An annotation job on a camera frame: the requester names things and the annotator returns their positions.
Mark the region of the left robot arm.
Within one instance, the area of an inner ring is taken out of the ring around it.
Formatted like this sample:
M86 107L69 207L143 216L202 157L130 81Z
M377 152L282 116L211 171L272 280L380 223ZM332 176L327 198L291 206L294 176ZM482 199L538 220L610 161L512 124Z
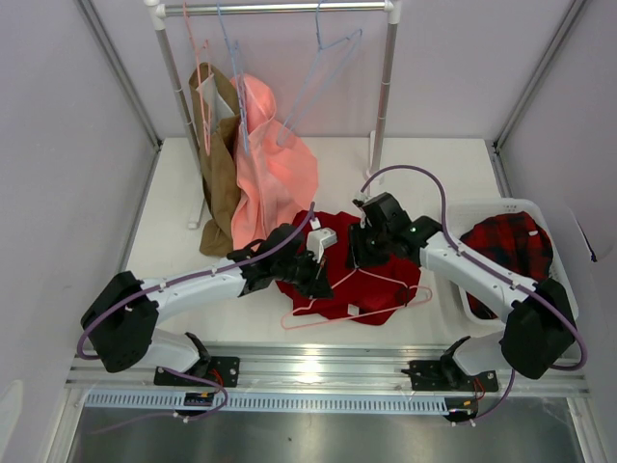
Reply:
M121 272L81 318L94 349L90 357L109 373L151 366L197 386L208 376L210 353L196 335L173 334L161 324L210 303L263 290L274 281L293 285L307 298L331 298L325 251L336 241L330 228L311 224L309 232L302 232L283 224L201 272L151 281Z

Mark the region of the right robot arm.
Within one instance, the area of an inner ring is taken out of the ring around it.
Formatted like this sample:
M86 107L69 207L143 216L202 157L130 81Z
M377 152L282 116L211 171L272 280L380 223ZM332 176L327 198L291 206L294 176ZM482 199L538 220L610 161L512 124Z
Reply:
M444 222L428 216L411 219L390 193L360 194L353 203L362 218L349 230L349 265L408 260L449 280L503 322L499 332L463 337L444 351L440 376L447 387L462 389L489 370L511 368L537 380L559 367L558 359L577 338L570 300L558 281L538 283L505 269L455 241Z

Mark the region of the red skirt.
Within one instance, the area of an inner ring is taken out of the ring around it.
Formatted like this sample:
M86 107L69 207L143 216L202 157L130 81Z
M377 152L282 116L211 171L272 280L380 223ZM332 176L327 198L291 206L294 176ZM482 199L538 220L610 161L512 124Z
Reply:
M379 280L363 273L357 273L342 285L334 288L334 284L345 277L354 269L345 265L348 251L348 227L360 222L358 217L346 212L330 214L317 212L321 226L331 228L336 232L337 243L325 250L325 258L328 261L328 280L334 290L332 299L314 299L311 309L299 311L293 316L319 315L324 319L342 318L357 313L372 313L382 309L402 306L406 301L416 301L416 294L422 290L406 290L403 286L395 283ZM361 268L377 275L403 281L407 286L419 285L420 270L414 263L392 257L389 264L376 268ZM287 296L292 303L292 309L306 307L310 300L303 297L296 288L284 282L278 282L279 291ZM368 326L381 326L385 324L393 313L382 313L375 316L358 319L356 322Z

